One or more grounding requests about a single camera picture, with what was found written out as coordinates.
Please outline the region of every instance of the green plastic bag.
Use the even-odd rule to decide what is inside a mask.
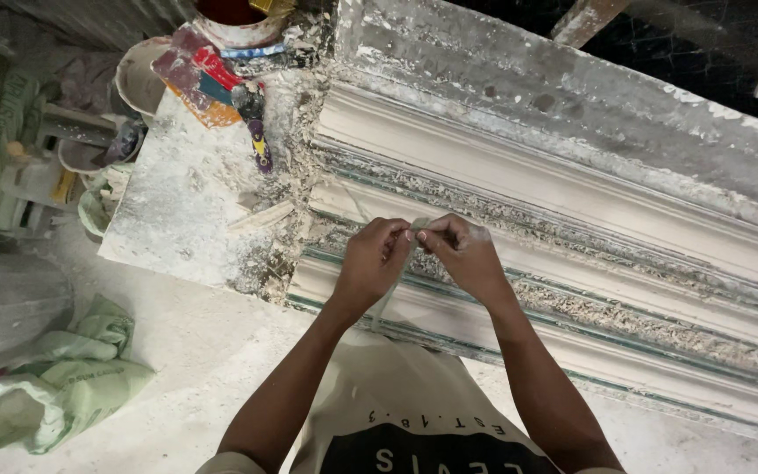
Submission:
[[[0,448],[22,443],[45,454],[112,415],[153,378],[128,362],[133,320],[96,295],[72,332],[37,341],[29,362],[0,377]]]

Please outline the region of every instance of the white cloth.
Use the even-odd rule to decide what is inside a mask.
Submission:
[[[590,471],[619,473],[582,472]],[[323,374],[290,472],[560,470],[496,410],[457,357],[348,330]],[[263,471],[247,456],[221,453],[197,474]]]

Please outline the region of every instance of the concrete floor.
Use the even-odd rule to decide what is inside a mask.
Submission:
[[[48,455],[0,450],[1,474],[195,472],[311,322],[299,311],[105,261],[97,250],[71,222],[57,232],[52,256],[72,279],[79,311],[100,292],[132,313],[134,358],[157,377],[118,413]],[[520,424],[503,370],[465,363]],[[758,472],[757,440],[594,393],[584,398],[631,474]]]

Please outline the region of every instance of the wooden plank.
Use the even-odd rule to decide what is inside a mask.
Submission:
[[[568,47],[583,47],[630,2],[630,0],[578,0],[554,25],[549,37]]]

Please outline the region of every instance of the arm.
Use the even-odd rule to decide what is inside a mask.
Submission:
[[[567,474],[588,467],[620,470],[595,416],[522,312],[490,233],[449,214],[417,239],[490,312],[514,404],[531,439]]]
[[[347,246],[333,295],[297,345],[227,427],[219,453],[233,451],[278,472],[343,332],[391,287],[414,238],[402,219],[375,219]]]

